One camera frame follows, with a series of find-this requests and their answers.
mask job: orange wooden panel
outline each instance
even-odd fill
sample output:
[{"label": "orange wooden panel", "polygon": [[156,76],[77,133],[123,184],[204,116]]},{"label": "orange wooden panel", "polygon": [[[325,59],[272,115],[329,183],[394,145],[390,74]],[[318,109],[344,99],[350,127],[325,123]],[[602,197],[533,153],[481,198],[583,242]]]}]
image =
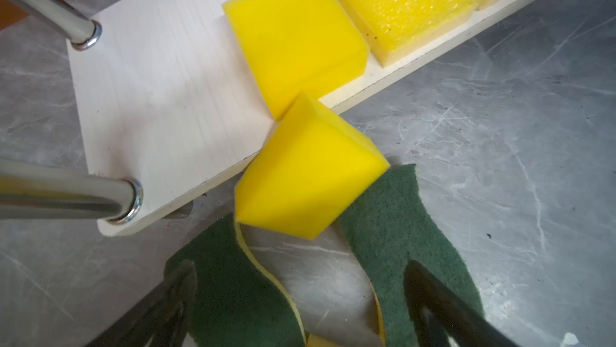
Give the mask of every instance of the orange wooden panel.
[{"label": "orange wooden panel", "polygon": [[14,24],[15,22],[26,18],[28,13],[19,9],[8,0],[0,0],[0,30]]}]

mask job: white wooden board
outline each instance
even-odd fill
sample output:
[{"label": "white wooden board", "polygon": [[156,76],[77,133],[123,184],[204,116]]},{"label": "white wooden board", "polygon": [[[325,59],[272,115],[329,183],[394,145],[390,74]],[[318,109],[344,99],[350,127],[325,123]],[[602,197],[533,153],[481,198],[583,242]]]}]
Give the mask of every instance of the white wooden board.
[{"label": "white wooden board", "polygon": [[[104,235],[135,233],[248,165],[272,118],[224,16],[226,0],[121,0],[98,13],[103,35],[68,55],[88,171],[132,176],[137,218],[98,221]],[[321,100],[341,113],[534,0],[501,0],[466,24]]]}]

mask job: green scouring pad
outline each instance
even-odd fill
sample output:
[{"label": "green scouring pad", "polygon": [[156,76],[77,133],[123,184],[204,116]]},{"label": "green scouring pad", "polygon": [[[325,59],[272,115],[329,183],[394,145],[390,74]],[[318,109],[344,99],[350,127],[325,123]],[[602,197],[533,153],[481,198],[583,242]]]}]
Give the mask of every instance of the green scouring pad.
[{"label": "green scouring pad", "polygon": [[481,297],[464,261],[421,203],[414,164],[388,170],[344,211],[338,223],[372,282],[380,334],[387,346],[418,345],[402,285],[411,259],[483,315]]},{"label": "green scouring pad", "polygon": [[199,347],[304,347],[304,328],[288,292],[254,258],[233,214],[173,255],[195,262],[198,287],[189,330]]}]

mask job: metal pole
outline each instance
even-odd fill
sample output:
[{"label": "metal pole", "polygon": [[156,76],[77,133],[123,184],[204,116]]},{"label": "metal pole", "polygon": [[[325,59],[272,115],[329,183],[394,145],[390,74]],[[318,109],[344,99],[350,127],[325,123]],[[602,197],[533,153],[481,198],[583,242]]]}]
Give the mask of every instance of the metal pole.
[{"label": "metal pole", "polygon": [[85,50],[98,41],[102,26],[88,20],[62,0],[10,0],[26,12],[45,21],[64,35],[77,50]]},{"label": "metal pole", "polygon": [[132,220],[143,202],[133,179],[116,180],[0,159],[0,219]]}]

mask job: marble surface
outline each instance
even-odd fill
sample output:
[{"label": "marble surface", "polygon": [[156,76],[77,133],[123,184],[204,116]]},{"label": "marble surface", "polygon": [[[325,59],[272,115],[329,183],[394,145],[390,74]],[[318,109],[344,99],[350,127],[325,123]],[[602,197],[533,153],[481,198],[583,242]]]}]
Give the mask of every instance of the marble surface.
[{"label": "marble surface", "polygon": [[[69,0],[88,15],[116,1]],[[0,85],[0,157],[85,171],[62,38],[31,18],[0,32]],[[490,322],[521,346],[608,346],[615,109],[616,0],[539,0],[343,117],[393,161],[418,164],[424,204]],[[130,237],[90,221],[0,221],[0,346],[87,343],[232,209],[236,181]],[[334,229],[316,242],[244,234],[308,331],[379,345],[365,273]]]}]

